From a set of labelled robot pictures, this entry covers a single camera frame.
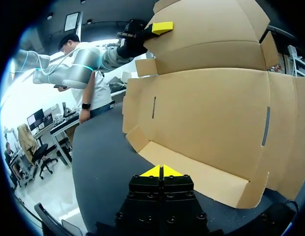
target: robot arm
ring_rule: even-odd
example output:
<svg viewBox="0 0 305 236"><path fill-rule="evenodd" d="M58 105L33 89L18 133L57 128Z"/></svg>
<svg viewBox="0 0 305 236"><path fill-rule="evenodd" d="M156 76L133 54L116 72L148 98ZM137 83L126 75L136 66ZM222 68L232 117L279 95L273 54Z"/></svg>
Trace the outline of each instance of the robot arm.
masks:
<svg viewBox="0 0 305 236"><path fill-rule="evenodd" d="M132 60L133 58L119 56L118 47L110 47L104 54L101 54L98 47L79 49L72 66L59 64L49 65L43 70L37 69L33 75L33 83L84 89L94 70L109 72Z"/></svg>
<svg viewBox="0 0 305 236"><path fill-rule="evenodd" d="M71 66L61 63L49 65L49 56L24 50L19 51L15 58L19 59L19 64L23 64L23 67L30 65L36 68L33 75L34 84L48 83L68 86L74 89L84 89L94 70L112 71L147 51L143 46L145 40L159 36L161 33L153 32L153 24L144 29L145 25L143 21L132 20L126 26L124 32L118 33L118 37L123 38L120 44L109 47L104 54L101 54L98 47L78 49L77 56Z"/></svg>

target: ceiling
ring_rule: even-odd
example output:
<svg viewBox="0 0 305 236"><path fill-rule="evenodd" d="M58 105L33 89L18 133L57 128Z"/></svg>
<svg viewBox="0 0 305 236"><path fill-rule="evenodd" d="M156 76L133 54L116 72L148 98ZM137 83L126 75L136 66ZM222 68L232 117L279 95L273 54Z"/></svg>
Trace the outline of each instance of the ceiling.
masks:
<svg viewBox="0 0 305 236"><path fill-rule="evenodd" d="M79 11L83 12L82 41L115 38L129 20L149 21L155 2L157 0L86 0L81 4L80 0L58 0L21 39L20 47L49 55L57 52L60 39L70 33L63 32L66 16ZM53 12L51 20L46 19L49 12ZM88 19L92 19L90 25L87 25Z"/></svg>

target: computer monitor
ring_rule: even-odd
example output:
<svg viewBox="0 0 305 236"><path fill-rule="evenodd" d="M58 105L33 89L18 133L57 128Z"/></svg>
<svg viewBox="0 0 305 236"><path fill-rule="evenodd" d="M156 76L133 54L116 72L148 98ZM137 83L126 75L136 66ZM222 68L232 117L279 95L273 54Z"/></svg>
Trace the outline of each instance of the computer monitor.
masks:
<svg viewBox="0 0 305 236"><path fill-rule="evenodd" d="M43 123L44 123L44 127L47 127L47 126L49 126L50 124L53 123L52 113L46 115L46 116L43 118Z"/></svg>
<svg viewBox="0 0 305 236"><path fill-rule="evenodd" d="M40 109L33 115L29 116L27 118L27 121L28 121L30 130L33 131L35 128L37 128L43 122L43 118L44 118L44 114L43 114L42 109Z"/></svg>

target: man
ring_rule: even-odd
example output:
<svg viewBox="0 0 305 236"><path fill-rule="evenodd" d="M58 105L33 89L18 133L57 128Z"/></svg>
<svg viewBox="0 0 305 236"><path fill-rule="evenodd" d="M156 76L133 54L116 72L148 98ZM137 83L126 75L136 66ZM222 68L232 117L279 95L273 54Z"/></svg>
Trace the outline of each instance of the man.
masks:
<svg viewBox="0 0 305 236"><path fill-rule="evenodd" d="M4 155L5 155L5 161L7 163L7 165L9 166L9 163L10 163L10 159L12 158L12 155L14 154L14 152L10 149L10 145L9 145L9 142L6 143L6 150L4 152ZM19 173L19 170L20 167L19 165L16 163L13 165L13 170L11 171L14 171L14 173L16 173L16 175L18 176L19 180L22 179L20 173Z"/></svg>
<svg viewBox="0 0 305 236"><path fill-rule="evenodd" d="M59 50L65 55L74 49L88 47L88 42L80 42L76 34L66 35L59 44ZM72 55L72 63L77 56L78 51ZM67 88L58 88L59 91L66 91ZM97 116L110 109L111 94L110 87L104 82L100 71L94 71L91 74L89 83L85 89L72 88L71 92L76 100L77 106L81 109L79 122L83 123L90 118Z"/></svg>

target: black hair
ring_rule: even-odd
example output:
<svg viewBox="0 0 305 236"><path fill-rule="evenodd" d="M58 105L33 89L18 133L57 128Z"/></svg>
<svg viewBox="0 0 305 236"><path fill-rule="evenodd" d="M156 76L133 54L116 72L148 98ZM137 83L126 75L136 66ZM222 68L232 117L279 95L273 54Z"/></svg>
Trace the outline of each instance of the black hair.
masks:
<svg viewBox="0 0 305 236"><path fill-rule="evenodd" d="M74 34L74 33L70 33L68 35L66 35L64 38L61 39L60 43L59 43L59 50L61 50L61 48L69 41L72 40L74 42L80 42L78 35Z"/></svg>

